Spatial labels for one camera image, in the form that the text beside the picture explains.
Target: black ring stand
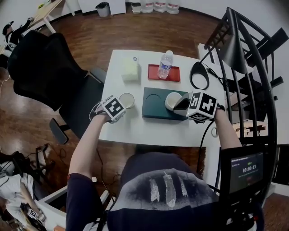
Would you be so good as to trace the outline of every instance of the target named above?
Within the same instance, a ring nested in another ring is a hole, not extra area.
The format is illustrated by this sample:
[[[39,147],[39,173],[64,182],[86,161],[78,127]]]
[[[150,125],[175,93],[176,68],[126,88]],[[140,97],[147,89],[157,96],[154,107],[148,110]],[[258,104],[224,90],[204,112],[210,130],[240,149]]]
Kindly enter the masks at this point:
[[[198,88],[194,83],[193,83],[193,75],[194,74],[201,74],[206,80],[207,80],[207,86],[205,88]],[[200,89],[200,90],[206,90],[209,85],[210,85],[210,80],[209,80],[209,76],[208,76],[208,73],[205,69],[205,67],[203,66],[202,63],[200,62],[196,62],[192,69],[191,69],[191,73],[190,73],[190,82],[191,82],[191,85],[196,88],[196,89]]]

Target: person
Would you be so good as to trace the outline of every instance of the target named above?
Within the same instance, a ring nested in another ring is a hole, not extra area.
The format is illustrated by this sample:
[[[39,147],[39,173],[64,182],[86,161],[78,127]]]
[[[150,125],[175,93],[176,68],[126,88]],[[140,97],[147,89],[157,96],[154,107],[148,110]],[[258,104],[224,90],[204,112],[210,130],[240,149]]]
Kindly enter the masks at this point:
[[[241,147],[225,111],[214,116],[222,149]],[[107,115],[96,115],[70,162],[66,231],[96,230],[101,207],[92,183],[92,162]],[[121,175],[119,197],[107,214],[110,231],[212,230],[220,221],[218,196],[177,155],[131,156]]]
[[[37,214],[41,211],[37,208],[33,199],[40,200],[49,194],[35,181],[32,176],[23,173],[14,176],[5,176],[0,179],[0,212],[7,210],[11,216],[17,219],[29,231],[37,230],[28,222],[28,218],[21,210],[22,203],[28,203]]]
[[[18,45],[18,43],[23,38],[22,33],[24,33],[28,29],[30,23],[33,21],[34,21],[34,18],[28,18],[25,25],[18,28],[15,31],[11,27],[11,25],[13,24],[13,21],[4,26],[2,33],[5,36],[5,46],[7,50],[10,50],[10,51],[14,50],[14,48]]]

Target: white cabinet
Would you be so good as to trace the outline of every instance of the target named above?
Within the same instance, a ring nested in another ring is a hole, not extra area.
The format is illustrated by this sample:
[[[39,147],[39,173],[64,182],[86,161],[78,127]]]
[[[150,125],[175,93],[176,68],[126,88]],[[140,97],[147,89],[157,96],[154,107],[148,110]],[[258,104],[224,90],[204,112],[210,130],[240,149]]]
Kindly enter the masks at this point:
[[[78,0],[82,13],[96,10],[95,7],[101,2],[109,3],[110,12],[112,15],[126,12],[125,0]]]

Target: bottle cap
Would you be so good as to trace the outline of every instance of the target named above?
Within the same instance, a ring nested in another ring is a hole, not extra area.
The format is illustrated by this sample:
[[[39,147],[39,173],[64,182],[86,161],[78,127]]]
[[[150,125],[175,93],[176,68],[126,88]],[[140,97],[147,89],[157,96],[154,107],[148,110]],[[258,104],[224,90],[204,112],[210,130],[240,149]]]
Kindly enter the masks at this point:
[[[167,52],[166,52],[166,55],[172,56],[172,55],[173,55],[173,52],[172,52],[172,51],[167,51]]]

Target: desk leg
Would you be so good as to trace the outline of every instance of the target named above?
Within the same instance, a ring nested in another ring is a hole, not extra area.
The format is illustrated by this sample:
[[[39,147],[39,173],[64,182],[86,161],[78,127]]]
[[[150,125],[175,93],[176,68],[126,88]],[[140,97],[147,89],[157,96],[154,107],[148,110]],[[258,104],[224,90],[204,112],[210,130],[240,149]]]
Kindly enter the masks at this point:
[[[66,3],[66,5],[67,5],[67,7],[69,8],[72,16],[75,16],[75,13],[74,13],[74,11],[73,11],[73,9],[72,9],[72,7],[71,7],[71,4],[70,4],[69,0],[66,0],[65,3]]]
[[[47,18],[43,19],[45,25],[47,25],[48,29],[51,31],[52,34],[56,33],[55,29],[51,26],[50,22],[47,20]]]

